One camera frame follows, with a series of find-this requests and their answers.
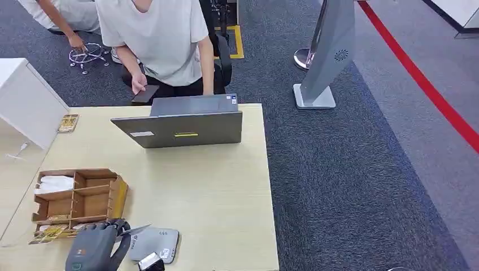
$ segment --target white cabinet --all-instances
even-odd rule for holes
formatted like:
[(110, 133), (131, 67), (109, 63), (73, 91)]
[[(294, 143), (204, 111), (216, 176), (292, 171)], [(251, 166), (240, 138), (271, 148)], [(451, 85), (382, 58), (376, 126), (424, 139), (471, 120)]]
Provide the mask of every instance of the white cabinet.
[(13, 134), (21, 134), (40, 148), (49, 148), (68, 111), (26, 59), (0, 59), (1, 145), (8, 145)]
[(479, 0), (431, 0), (464, 28), (479, 28)]

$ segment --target white label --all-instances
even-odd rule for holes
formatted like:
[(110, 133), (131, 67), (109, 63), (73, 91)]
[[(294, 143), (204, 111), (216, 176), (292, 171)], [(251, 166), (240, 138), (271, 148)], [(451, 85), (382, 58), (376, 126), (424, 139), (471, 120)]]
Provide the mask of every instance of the white label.
[(148, 131), (148, 132), (133, 132), (130, 133), (132, 137), (147, 137), (147, 136), (154, 136), (155, 134)]
[(166, 259), (168, 256), (169, 256), (169, 249), (164, 248), (164, 249), (160, 252), (160, 258)]

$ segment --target person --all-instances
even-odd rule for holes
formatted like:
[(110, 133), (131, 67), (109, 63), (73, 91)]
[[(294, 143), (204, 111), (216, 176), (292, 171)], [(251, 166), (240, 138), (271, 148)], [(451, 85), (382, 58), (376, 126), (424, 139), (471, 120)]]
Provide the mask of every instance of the person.
[(63, 32), (72, 48), (85, 48), (83, 40), (75, 31), (101, 33), (97, 8), (91, 0), (18, 1), (43, 27)]
[(116, 48), (124, 65), (122, 79), (134, 94), (147, 84), (160, 86), (153, 98), (214, 93), (213, 45), (199, 0), (96, 4), (103, 43)]

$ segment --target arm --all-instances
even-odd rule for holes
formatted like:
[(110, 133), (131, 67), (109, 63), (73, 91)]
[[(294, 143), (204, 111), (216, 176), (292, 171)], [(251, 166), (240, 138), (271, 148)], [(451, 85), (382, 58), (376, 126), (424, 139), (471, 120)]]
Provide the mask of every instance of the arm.
[(140, 91), (145, 91), (145, 85), (147, 84), (146, 76), (141, 72), (140, 65), (138, 65), (134, 53), (127, 45), (123, 45), (116, 47), (116, 54), (132, 75), (133, 93), (136, 95)]
[(36, 0), (38, 5), (50, 18), (50, 20), (68, 37), (73, 48), (85, 48), (83, 40), (72, 30), (65, 18), (60, 14), (50, 0)]
[(199, 41), (198, 48), (201, 73), (203, 74), (203, 95), (211, 95), (214, 89), (215, 65), (213, 44), (211, 44), (210, 37), (206, 36), (206, 38)]

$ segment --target smartphone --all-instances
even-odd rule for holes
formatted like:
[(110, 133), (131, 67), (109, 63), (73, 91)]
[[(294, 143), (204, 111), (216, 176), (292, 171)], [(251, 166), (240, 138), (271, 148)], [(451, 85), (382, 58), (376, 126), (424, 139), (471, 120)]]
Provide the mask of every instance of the smartphone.
[(133, 98), (132, 102), (147, 103), (159, 88), (160, 86), (156, 85), (146, 85), (145, 91), (138, 92), (138, 94), (136, 94), (136, 96)]

